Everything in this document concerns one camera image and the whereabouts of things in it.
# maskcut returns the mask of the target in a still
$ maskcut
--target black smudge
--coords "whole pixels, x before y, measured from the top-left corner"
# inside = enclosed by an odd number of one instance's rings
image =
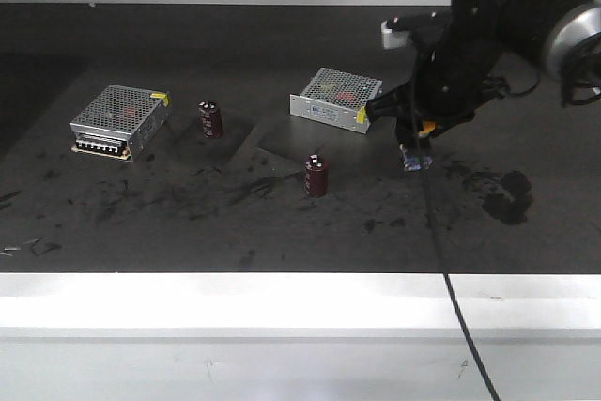
[[[58,243],[46,243],[44,250],[41,253],[47,254],[51,253],[52,251],[58,251],[59,249],[63,249],[63,246]]]
[[[46,171],[46,174],[44,174],[44,180],[52,180],[53,178],[57,178],[58,176],[60,176],[60,173],[56,172],[54,169],[49,169],[48,171]]]
[[[367,220],[365,223],[363,223],[363,227],[365,227],[365,230],[368,234],[371,234],[376,228],[376,220],[374,220],[373,218]]]
[[[250,268],[253,265],[254,255],[255,251],[254,249],[251,249],[247,255],[240,259],[240,268],[243,270]]]
[[[7,202],[9,199],[12,199],[15,196],[18,196],[19,194],[21,194],[21,190],[17,191],[17,192],[10,192],[8,194],[4,194],[2,196],[0,196],[0,202]]]
[[[98,214],[98,216],[96,217],[96,224],[100,224],[100,223],[104,223],[106,221],[109,221],[111,218],[113,218],[116,214],[116,206],[115,205],[111,205],[108,208],[106,208],[105,210],[103,210],[101,213]]]
[[[397,218],[394,221],[388,223],[390,227],[405,227],[405,218]]]

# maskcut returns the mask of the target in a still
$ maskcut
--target black cable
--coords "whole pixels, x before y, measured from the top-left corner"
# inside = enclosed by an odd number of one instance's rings
[[[494,92],[497,97],[500,98],[525,98],[530,95],[541,83],[541,74],[536,72],[536,81],[531,87],[523,91],[512,91],[509,82],[505,77],[486,77],[483,81],[482,89],[485,91]]]
[[[442,245],[440,243],[440,237],[438,230],[436,228],[436,221],[434,218],[434,206],[432,202],[432,193],[430,191],[430,183],[427,175],[427,171],[424,170],[424,155],[422,153],[422,146],[420,144],[420,140],[418,138],[419,128],[417,123],[417,114],[415,107],[415,81],[417,79],[417,73],[419,67],[422,63],[423,54],[418,51],[415,66],[413,67],[413,74],[411,75],[410,82],[410,92],[409,92],[409,105],[410,105],[410,114],[411,114],[411,122],[413,127],[413,133],[415,136],[415,141],[417,143],[417,152],[418,159],[420,162],[420,179],[422,181],[422,189],[424,190],[424,201],[425,201],[425,211],[427,215],[427,219],[430,222],[430,233],[432,236],[432,244],[434,246],[434,251],[436,253],[436,258],[439,263],[439,272],[444,277],[444,284],[446,284],[447,291],[449,292],[449,297],[451,298],[451,303],[453,304],[453,308],[455,309],[455,314],[457,316],[457,320],[459,321],[459,325],[461,326],[461,331],[463,332],[463,336],[468,343],[468,347],[470,348],[471,356],[476,362],[476,366],[478,367],[478,371],[480,371],[480,375],[484,380],[486,388],[490,393],[490,397],[494,401],[501,401],[497,391],[495,390],[495,386],[486,371],[485,365],[482,362],[482,358],[480,357],[480,353],[478,352],[478,348],[476,347],[473,339],[471,338],[470,329],[468,328],[468,324],[466,323],[465,318],[461,312],[461,307],[459,306],[459,302],[457,301],[457,296],[455,294],[455,289],[453,288],[453,284],[451,282],[451,276],[449,275],[449,267],[447,265],[446,259],[444,258],[444,253],[442,251]]]

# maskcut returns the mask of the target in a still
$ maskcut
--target metal casing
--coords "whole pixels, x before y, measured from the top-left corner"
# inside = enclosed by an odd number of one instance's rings
[[[367,133],[365,104],[381,86],[380,80],[321,68],[300,95],[290,95],[290,114]]]
[[[117,140],[123,143],[124,154],[107,156],[133,160],[144,150],[171,112],[168,93],[108,85],[70,125],[76,141],[83,137],[109,143]],[[76,147],[73,150],[99,153]]]

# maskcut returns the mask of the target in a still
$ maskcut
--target dark work surface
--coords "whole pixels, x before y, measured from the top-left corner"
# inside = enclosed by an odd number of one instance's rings
[[[0,271],[598,273],[598,105],[562,109],[544,80],[434,140],[429,222],[393,122],[367,135],[287,114],[320,67],[407,80],[379,24],[419,8],[0,5]],[[505,57],[516,90],[533,71]],[[70,152],[69,122],[108,84],[171,92],[134,163]],[[225,135],[201,135],[217,101]],[[328,195],[303,160],[331,162]]]

